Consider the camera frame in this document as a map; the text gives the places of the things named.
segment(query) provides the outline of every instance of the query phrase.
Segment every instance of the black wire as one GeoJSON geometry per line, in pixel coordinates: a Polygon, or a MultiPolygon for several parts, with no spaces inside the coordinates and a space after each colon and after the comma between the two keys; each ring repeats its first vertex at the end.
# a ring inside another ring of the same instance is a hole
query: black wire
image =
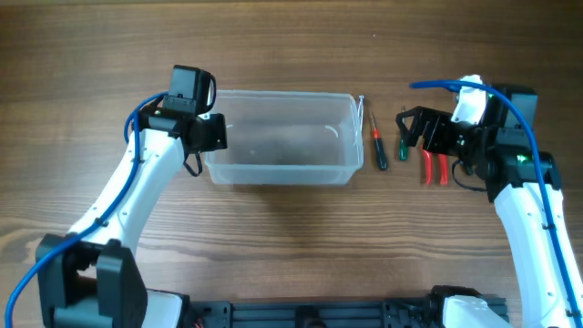
{"type": "Polygon", "coordinates": [[[455,167],[457,166],[457,164],[459,164],[461,162],[462,162],[462,160],[458,159],[452,164],[452,178],[454,178],[455,183],[457,183],[457,185],[462,187],[463,189],[472,190],[472,191],[479,191],[479,192],[486,192],[487,190],[485,188],[467,186],[467,185],[463,184],[462,182],[460,182],[455,177],[455,167]]]}
{"type": "Polygon", "coordinates": [[[202,161],[200,161],[200,154],[199,153],[194,154],[194,157],[197,159],[197,166],[199,167],[199,173],[196,173],[194,171],[194,169],[192,169],[190,167],[189,163],[186,162],[186,160],[184,161],[184,167],[190,173],[191,176],[196,178],[196,177],[198,177],[198,175],[200,175],[200,173],[202,173],[202,161]]]}

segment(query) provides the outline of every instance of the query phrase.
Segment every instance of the wood grain surface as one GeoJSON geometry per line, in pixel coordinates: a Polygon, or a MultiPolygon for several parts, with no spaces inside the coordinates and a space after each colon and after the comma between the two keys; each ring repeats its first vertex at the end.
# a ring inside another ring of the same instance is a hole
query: wood grain surface
{"type": "MultiPolygon", "coordinates": [[[[105,186],[128,112],[183,64],[223,89],[364,94],[391,168],[374,167],[366,125],[364,167],[341,188],[217,186],[208,172],[181,171],[139,242],[149,288],[194,300],[330,300],[458,284],[507,297],[519,325],[493,205],[452,184],[427,188],[418,149],[395,159],[394,116],[401,106],[453,110],[443,90],[409,89],[417,80],[479,73],[534,87],[537,138],[560,167],[581,263],[582,14],[581,2],[526,0],[0,7],[0,306],[43,235],[64,233],[105,186]]],[[[40,325],[37,293],[36,282],[23,293],[17,326],[40,325]]]]}

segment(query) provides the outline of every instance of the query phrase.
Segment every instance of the pliers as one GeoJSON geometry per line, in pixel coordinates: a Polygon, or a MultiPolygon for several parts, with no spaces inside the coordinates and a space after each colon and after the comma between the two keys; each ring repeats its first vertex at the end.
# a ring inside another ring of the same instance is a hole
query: pliers
{"type": "MultiPolygon", "coordinates": [[[[432,153],[427,150],[423,150],[423,157],[425,158],[425,185],[429,186],[431,181],[433,180],[433,160],[432,160],[432,153]]],[[[449,181],[449,168],[447,167],[447,156],[444,154],[438,154],[439,157],[439,170],[441,171],[441,179],[439,180],[439,184],[442,186],[446,186],[447,182],[449,181]]]]}

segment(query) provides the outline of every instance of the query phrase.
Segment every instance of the wooden table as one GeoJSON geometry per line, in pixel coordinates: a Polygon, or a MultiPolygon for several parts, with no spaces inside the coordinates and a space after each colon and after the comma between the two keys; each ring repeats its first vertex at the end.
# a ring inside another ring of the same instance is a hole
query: wooden table
{"type": "MultiPolygon", "coordinates": [[[[539,93],[536,133],[559,164],[583,261],[583,13],[547,1],[199,2],[0,8],[0,305],[45,233],[92,204],[125,147],[123,122],[168,88],[174,64],[223,89],[365,94],[390,151],[345,187],[230,187],[181,171],[138,250],[149,288],[194,300],[421,296],[435,284],[507,297],[520,324],[505,232],[486,195],[427,188],[411,149],[395,159],[401,106],[453,110],[412,81],[482,74],[539,93]]],[[[465,179],[467,183],[479,183],[465,179]]],[[[40,324],[36,282],[18,326],[40,324]]]]}

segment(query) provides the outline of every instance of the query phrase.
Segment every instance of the screwdriver handle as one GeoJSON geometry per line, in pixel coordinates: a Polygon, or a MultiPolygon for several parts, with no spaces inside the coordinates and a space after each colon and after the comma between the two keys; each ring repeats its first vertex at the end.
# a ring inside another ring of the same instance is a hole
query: screwdriver handle
{"type": "Polygon", "coordinates": [[[405,161],[408,157],[409,148],[404,144],[404,140],[401,139],[401,143],[399,144],[399,159],[405,161]]]}
{"type": "Polygon", "coordinates": [[[376,165],[379,167],[379,170],[387,170],[389,168],[389,161],[384,154],[383,141],[376,129],[374,130],[374,150],[376,150],[376,165]]]}

